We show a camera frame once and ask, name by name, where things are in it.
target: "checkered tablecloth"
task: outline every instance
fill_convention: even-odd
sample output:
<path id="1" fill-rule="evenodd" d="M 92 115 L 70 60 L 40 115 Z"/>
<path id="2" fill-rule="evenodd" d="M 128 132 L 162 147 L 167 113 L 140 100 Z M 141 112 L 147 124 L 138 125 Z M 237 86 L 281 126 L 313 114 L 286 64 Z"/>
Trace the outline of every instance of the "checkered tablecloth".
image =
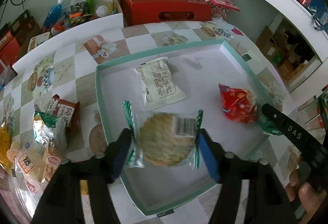
<path id="1" fill-rule="evenodd" d="M 12 141 L 32 142 L 34 140 L 32 116 L 36 104 L 39 106 L 46 104 L 55 94 L 74 103 L 79 101 L 79 129 L 77 132 L 67 135 L 68 147 L 65 155 L 73 161 L 89 159 L 95 153 L 106 148 L 96 100 L 95 71 L 97 63 L 166 45 L 213 39 L 226 39 L 241 56 L 252 55 L 248 45 L 253 42 L 239 29 L 219 19 L 212 22 L 165 22 L 137 25 L 109 30 L 95 34 L 91 38 L 84 38 L 59 48 L 8 83 L 0 92 L 0 117 L 1 119 L 5 118 L 9 123 Z M 255 71 L 253 70 L 254 73 L 266 86 L 277 106 L 281 107 L 284 97 L 289 94 L 286 94 L 281 88 L 277 79 L 265 65 L 260 68 L 257 66 Z M 295 167 L 294 155 L 296 153 L 295 147 L 286 138 L 270 137 L 260 146 L 254 157 L 267 159 L 280 181 L 286 185 L 288 175 Z M 114 197 L 114 205 L 122 223 L 175 222 L 169 216 L 161 219 L 149 219 L 149 217 L 143 216 L 135 209 L 128 194 L 121 193 L 126 191 L 120 183 L 118 180 L 115 185 L 111 186 L 111 195 Z M 246 205 L 247 192 L 245 190 L 246 188 L 242 193 L 241 214 Z M 191 218 L 189 223 L 207 223 L 218 193 L 219 186 L 216 186 L 199 198 L 176 209 L 176 213 L 180 212 L 179 214 L 183 215 L 183 210 L 191 206 L 199 216 L 203 216 L 204 221 L 196 221 L 199 219 L 197 217 Z M 83 196 L 83 203 L 86 221 L 92 223 L 88 196 Z M 132 210 L 135 214 L 126 216 L 118 208 Z"/>

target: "yellow snack package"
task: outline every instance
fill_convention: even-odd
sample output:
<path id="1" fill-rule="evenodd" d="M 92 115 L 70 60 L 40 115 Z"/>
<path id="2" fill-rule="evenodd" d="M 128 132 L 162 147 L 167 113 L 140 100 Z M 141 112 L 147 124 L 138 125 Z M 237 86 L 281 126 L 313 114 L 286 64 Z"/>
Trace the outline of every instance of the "yellow snack package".
<path id="1" fill-rule="evenodd" d="M 0 165 L 11 175 L 12 163 L 7 158 L 7 151 L 10 149 L 10 137 L 6 126 L 3 123 L 0 127 Z"/>

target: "white snack package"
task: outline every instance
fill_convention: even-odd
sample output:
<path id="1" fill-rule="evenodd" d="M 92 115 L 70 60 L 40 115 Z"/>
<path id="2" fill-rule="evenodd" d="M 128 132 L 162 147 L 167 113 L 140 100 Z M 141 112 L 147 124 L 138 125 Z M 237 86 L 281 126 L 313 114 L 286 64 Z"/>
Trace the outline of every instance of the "white snack package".
<path id="1" fill-rule="evenodd" d="M 134 68 L 145 90 L 145 108 L 151 111 L 186 98 L 186 94 L 176 86 L 167 66 L 168 57 L 150 60 Z"/>

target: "red paper box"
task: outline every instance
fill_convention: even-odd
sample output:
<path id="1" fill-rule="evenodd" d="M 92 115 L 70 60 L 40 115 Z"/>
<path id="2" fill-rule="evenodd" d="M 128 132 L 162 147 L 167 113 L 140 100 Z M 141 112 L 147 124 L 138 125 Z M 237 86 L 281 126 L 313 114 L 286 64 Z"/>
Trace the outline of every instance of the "red paper box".
<path id="1" fill-rule="evenodd" d="M 128 25 L 168 20 L 210 21 L 211 5 L 203 0 L 121 0 Z"/>

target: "table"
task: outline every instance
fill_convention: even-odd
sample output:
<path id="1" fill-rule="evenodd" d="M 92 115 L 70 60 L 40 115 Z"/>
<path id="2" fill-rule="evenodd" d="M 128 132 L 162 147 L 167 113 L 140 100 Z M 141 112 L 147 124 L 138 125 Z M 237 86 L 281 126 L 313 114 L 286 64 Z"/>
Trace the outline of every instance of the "table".
<path id="1" fill-rule="evenodd" d="M 299 75 L 297 81 L 306 80 L 291 92 L 297 106 L 302 105 L 314 95 L 320 95 L 322 88 L 328 83 L 328 35 L 325 31 L 317 31 L 312 24 L 310 12 L 297 0 L 265 0 L 280 11 L 310 43 L 317 54 L 313 64 Z"/>
<path id="2" fill-rule="evenodd" d="M 263 84 L 267 86 L 269 91 L 271 86 L 274 88 L 275 91 L 271 95 L 286 114 L 291 113 L 296 108 L 290 95 L 286 92 L 286 88 L 281 85 L 282 80 L 276 70 L 260 53 L 256 45 L 238 28 L 221 19 L 215 19 L 212 22 L 166 22 L 126 28 L 113 28 L 102 22 L 98 28 L 93 27 L 92 33 L 89 32 L 89 34 L 85 27 L 83 25 L 77 26 L 63 35 L 65 38 L 75 38 L 74 42 L 68 41 L 67 43 L 61 41 L 62 37 L 55 36 L 29 53 L 30 58 L 37 56 L 37 60 L 30 62 L 29 65 L 26 65 L 28 63 L 27 59 L 16 64 L 16 67 L 21 68 L 20 74 L 0 92 L 0 114 L 13 117 L 15 120 L 12 125 L 13 141 L 20 141 L 21 143 L 34 141 L 32 130 L 34 105 L 45 103 L 52 95 L 58 94 L 62 99 L 71 102 L 80 101 L 81 107 L 80 129 L 77 133 L 70 134 L 67 137 L 68 149 L 66 156 L 73 161 L 81 161 L 90 158 L 99 151 L 103 151 L 106 142 L 95 93 L 96 61 L 102 63 L 122 55 L 186 41 L 226 39 L 241 56 L 249 55 L 250 59 L 247 64 L 262 79 Z M 96 61 L 92 58 L 88 52 L 91 49 L 90 44 L 85 44 L 90 39 L 106 42 L 103 45 L 103 49 L 107 53 L 105 57 L 94 55 Z M 54 48 L 57 44 L 62 45 L 62 47 L 57 48 L 52 53 L 47 52 L 50 47 Z M 49 68 L 56 71 L 52 85 L 46 92 L 37 88 L 31 92 L 31 83 L 29 81 L 31 75 L 34 72 L 41 75 L 43 71 Z M 297 153 L 295 147 L 285 137 L 272 136 L 262 142 L 252 158 L 267 159 L 280 181 L 286 185 L 289 182 L 290 169 L 295 167 L 290 156 Z M 21 173 L 17 178 L 9 179 L 10 191 L 0 190 L 0 193 L 7 197 L 8 201 L 11 201 L 12 207 L 15 206 L 13 203 L 15 204 L 18 201 L 15 192 L 24 193 L 25 199 L 28 201 L 25 201 L 25 204 L 28 205 L 31 217 L 41 193 L 31 195 Z M 186 221 L 185 218 L 189 220 L 189 223 L 207 223 L 214 209 L 219 188 L 220 186 L 217 185 L 197 199 L 175 209 L 174 214 L 151 220 L 148 223 L 154 223 L 154 221 L 157 221 L 157 223 L 180 223 L 179 219 Z M 120 180 L 110 185 L 109 190 L 122 223 L 132 224 L 155 217 L 144 216 L 139 212 Z M 246 190 L 247 183 L 244 183 L 240 213 L 238 213 L 240 219 L 242 219 L 245 212 Z M 89 197 L 82 195 L 82 201 L 86 223 L 92 223 Z M 19 215 L 18 217 L 22 217 L 24 214 L 19 210 L 15 212 Z"/>

